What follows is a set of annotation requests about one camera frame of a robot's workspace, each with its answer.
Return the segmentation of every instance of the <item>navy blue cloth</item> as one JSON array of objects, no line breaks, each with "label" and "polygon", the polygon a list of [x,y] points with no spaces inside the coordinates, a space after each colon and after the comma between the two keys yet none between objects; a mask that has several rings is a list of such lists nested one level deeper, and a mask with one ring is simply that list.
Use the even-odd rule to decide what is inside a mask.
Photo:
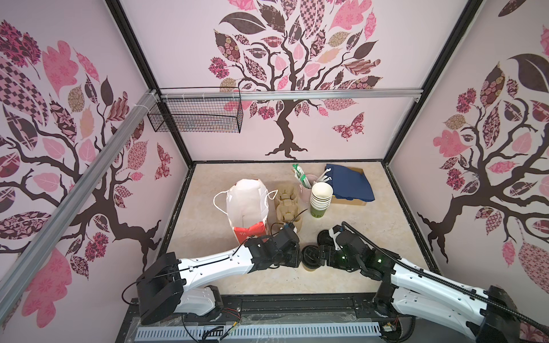
[{"label": "navy blue cloth", "polygon": [[332,170],[326,175],[332,179],[327,183],[334,189],[337,199],[360,199],[366,202],[375,200],[370,182],[364,174],[335,164],[326,164],[326,169],[328,168]]}]

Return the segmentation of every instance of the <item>beige tabletop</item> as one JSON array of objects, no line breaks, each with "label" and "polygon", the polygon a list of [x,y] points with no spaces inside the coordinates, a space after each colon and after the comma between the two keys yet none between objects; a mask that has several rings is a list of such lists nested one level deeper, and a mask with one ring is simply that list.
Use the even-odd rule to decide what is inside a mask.
[{"label": "beige tabletop", "polygon": [[[376,199],[366,206],[331,204],[322,218],[314,218],[306,211],[298,233],[301,248],[316,244],[321,230],[345,221],[380,247],[428,269],[381,163],[337,164],[362,168]],[[305,173],[314,175],[320,175],[325,165],[300,164]],[[269,191],[282,182],[298,184],[291,163],[198,164],[167,251],[174,251],[177,258],[202,257],[238,246],[227,216],[214,207],[212,199],[243,178],[260,179]],[[217,205],[225,208],[224,194],[218,196]],[[309,208],[302,202],[300,207]],[[269,200],[267,221],[269,225],[276,222],[272,200]],[[375,292],[379,287],[379,282],[360,275],[358,271],[348,273],[327,266],[313,272],[302,266],[280,266],[226,277],[212,284],[219,287],[221,294],[361,293]]]}]

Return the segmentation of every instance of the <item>aluminum rail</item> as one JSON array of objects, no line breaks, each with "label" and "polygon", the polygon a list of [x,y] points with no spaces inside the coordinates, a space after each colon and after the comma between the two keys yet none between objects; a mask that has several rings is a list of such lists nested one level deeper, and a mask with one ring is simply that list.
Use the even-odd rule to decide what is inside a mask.
[{"label": "aluminum rail", "polygon": [[122,122],[107,145],[90,164],[72,191],[53,211],[52,216],[42,229],[32,238],[31,243],[15,261],[0,281],[0,322],[12,310],[13,306],[32,281],[36,273],[49,258],[53,248],[59,242],[81,207],[88,200],[97,183],[122,150],[141,119],[156,104],[156,91],[148,90],[132,108],[126,120]]},{"label": "aluminum rail", "polygon": [[[277,91],[277,92],[240,92],[241,100],[297,100],[297,99],[346,99],[346,98],[419,98],[420,88],[381,88],[381,89],[334,89],[331,91]],[[237,97],[232,92],[181,92],[177,88],[164,89],[162,98],[208,99]]]}]

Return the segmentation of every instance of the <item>black cable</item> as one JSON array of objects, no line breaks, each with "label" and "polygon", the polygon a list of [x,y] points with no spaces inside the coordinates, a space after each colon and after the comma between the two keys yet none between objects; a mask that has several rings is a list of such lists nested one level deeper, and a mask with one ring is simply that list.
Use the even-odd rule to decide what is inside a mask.
[{"label": "black cable", "polygon": [[431,275],[431,274],[428,274],[426,272],[424,272],[423,270],[417,270],[413,267],[410,267],[409,265],[401,262],[400,260],[398,260],[396,257],[394,257],[393,255],[391,254],[388,254],[384,249],[381,249],[380,247],[378,247],[374,242],[372,242],[371,240],[369,240],[366,236],[364,236],[361,232],[359,232],[357,229],[355,229],[354,227],[352,227],[351,225],[347,224],[346,222],[342,222],[341,223],[342,226],[346,226],[348,229],[350,229],[351,231],[353,231],[354,233],[356,233],[360,238],[362,238],[366,243],[368,243],[369,245],[371,245],[373,248],[381,251],[381,253],[383,255],[385,255],[386,257],[390,258],[391,260],[393,260],[397,265],[411,271],[411,272],[414,272],[414,273],[417,273],[418,275],[422,276],[422,277],[426,277],[428,279],[431,279],[433,281],[436,281],[442,285],[445,285],[453,290],[457,290],[467,296],[470,296],[474,299],[477,299],[477,300],[480,300],[482,302],[485,302],[486,304],[488,305],[492,305],[504,312],[507,312],[508,314],[516,317],[518,320],[522,320],[523,322],[526,322],[530,325],[532,325],[533,327],[535,327],[536,329],[538,329],[539,331],[543,332],[544,334],[546,334],[547,336],[549,336],[549,328],[536,322],[535,320],[523,315],[522,313],[519,313],[517,311],[514,311],[510,308],[508,308],[507,306],[503,306],[493,300],[490,300],[486,297],[483,297],[481,295],[478,295],[477,293],[473,293],[472,291],[469,291],[465,288],[461,288],[459,286],[456,286],[454,285],[453,283],[450,283],[446,280],[442,280],[441,278],[438,278],[434,275]]}]

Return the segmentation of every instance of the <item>metal wire basket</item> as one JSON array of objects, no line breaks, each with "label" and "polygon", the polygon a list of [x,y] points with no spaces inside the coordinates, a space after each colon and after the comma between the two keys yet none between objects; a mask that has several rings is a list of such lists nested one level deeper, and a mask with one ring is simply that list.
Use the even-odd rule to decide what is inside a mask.
[{"label": "metal wire basket", "polygon": [[149,111],[154,131],[240,133],[244,113],[238,87],[192,87],[202,88],[217,88],[221,93],[168,94]]}]

